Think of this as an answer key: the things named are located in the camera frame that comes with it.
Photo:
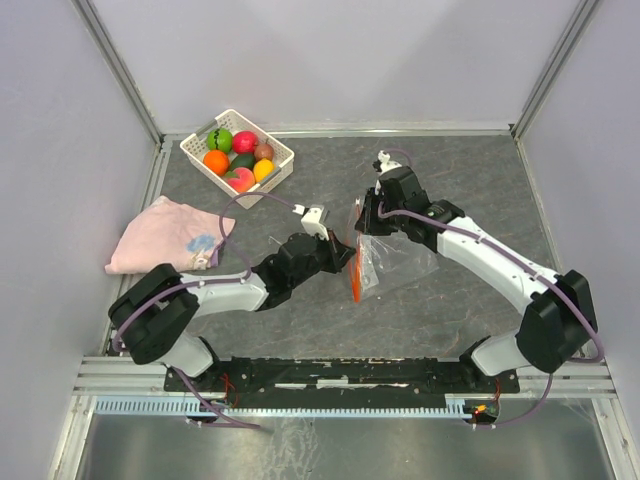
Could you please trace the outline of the clear orange zip top bag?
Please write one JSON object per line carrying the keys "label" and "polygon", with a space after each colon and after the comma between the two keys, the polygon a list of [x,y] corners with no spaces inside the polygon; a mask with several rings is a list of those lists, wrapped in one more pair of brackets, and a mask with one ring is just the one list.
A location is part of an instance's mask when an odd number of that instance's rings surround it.
{"label": "clear orange zip top bag", "polygon": [[433,274],[438,268],[436,255],[405,236],[373,237],[355,230],[363,212],[364,198],[351,205],[346,228],[346,245],[355,249],[347,264],[349,284],[355,303],[404,287]]}

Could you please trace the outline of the yellow toy lemon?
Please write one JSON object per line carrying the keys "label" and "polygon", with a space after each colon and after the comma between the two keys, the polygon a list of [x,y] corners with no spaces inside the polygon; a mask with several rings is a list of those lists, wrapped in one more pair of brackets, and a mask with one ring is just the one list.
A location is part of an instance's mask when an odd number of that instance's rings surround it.
{"label": "yellow toy lemon", "polygon": [[275,169],[274,163],[268,159],[263,158],[258,160],[253,167],[253,176],[256,183],[261,183],[265,180]]}

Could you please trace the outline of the peach toy fruit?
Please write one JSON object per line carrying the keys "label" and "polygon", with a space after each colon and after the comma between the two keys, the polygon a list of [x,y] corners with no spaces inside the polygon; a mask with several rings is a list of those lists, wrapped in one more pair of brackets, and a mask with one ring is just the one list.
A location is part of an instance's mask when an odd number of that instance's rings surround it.
{"label": "peach toy fruit", "polygon": [[229,170],[223,179],[237,193],[247,192],[255,185],[253,171],[246,167]]}

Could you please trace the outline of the dark green toy avocado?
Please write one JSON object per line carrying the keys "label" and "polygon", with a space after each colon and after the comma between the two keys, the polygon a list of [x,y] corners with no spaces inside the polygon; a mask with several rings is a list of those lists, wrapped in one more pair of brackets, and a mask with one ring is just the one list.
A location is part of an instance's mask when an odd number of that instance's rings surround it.
{"label": "dark green toy avocado", "polygon": [[253,170],[256,159],[253,153],[238,154],[230,163],[229,170],[234,171],[238,168],[245,168],[250,171]]}

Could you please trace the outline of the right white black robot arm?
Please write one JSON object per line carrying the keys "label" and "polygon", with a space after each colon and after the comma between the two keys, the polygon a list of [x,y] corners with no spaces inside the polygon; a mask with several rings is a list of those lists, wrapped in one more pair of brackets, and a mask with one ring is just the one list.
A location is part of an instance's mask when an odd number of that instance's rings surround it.
{"label": "right white black robot arm", "polygon": [[429,199],[411,167],[376,161],[375,186],[364,198],[356,230],[370,236],[403,233],[410,241],[465,267],[500,293],[522,316],[517,331],[476,342],[458,368],[467,389],[481,391],[495,376],[532,366],[553,374],[594,343],[603,358],[587,279],[559,274],[494,239],[449,201]]}

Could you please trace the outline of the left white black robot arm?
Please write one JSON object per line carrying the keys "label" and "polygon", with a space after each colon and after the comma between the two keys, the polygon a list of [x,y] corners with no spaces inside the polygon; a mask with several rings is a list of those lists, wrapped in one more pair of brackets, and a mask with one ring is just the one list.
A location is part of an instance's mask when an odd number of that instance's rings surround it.
{"label": "left white black robot arm", "polygon": [[126,349],[134,363],[160,362],[180,370],[198,389],[221,378],[221,366],[207,342],[187,332],[192,319],[229,311],[271,310],[288,301],[294,289],[321,273],[337,274],[356,249],[333,231],[326,239],[295,233],[278,251],[242,273],[193,276],[160,264],[109,308],[116,329],[115,349]]}

